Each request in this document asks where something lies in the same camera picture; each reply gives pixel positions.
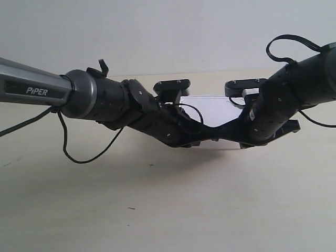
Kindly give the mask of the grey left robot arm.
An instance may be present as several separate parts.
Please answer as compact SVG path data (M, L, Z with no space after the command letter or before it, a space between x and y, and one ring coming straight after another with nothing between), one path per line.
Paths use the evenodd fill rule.
M219 129L192 119L180 107L189 80L160 81L148 92L135 79L109 79L106 63L99 64L100 69L57 75L1 59L1 101L51 106L68 118L95 121L111 130L130 127L174 148L221 137Z

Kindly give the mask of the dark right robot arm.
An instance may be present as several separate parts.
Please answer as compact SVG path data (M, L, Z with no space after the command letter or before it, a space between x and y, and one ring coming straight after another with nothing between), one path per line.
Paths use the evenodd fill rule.
M335 44L302 61L285 64L269 78L231 80L224 85L229 98L243 98L241 114L217 127L216 138L242 148L266 145L300 130L292 117L321 103L335 101Z

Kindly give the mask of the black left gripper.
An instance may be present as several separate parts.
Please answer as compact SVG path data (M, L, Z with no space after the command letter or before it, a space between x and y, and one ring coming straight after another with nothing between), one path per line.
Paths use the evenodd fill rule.
M149 135L173 148L190 148L202 141L218 141L220 130L191 119L180 103L165 103L156 98L146 102L132 100L130 108L136 118L130 128Z

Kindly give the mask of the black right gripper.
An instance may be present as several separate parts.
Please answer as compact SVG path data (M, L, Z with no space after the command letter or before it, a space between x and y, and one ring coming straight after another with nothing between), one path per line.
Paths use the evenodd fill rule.
M300 130L298 120L291 117L298 112L297 104L254 103L238 118L217 127L217 138L237 142L241 149L264 146Z

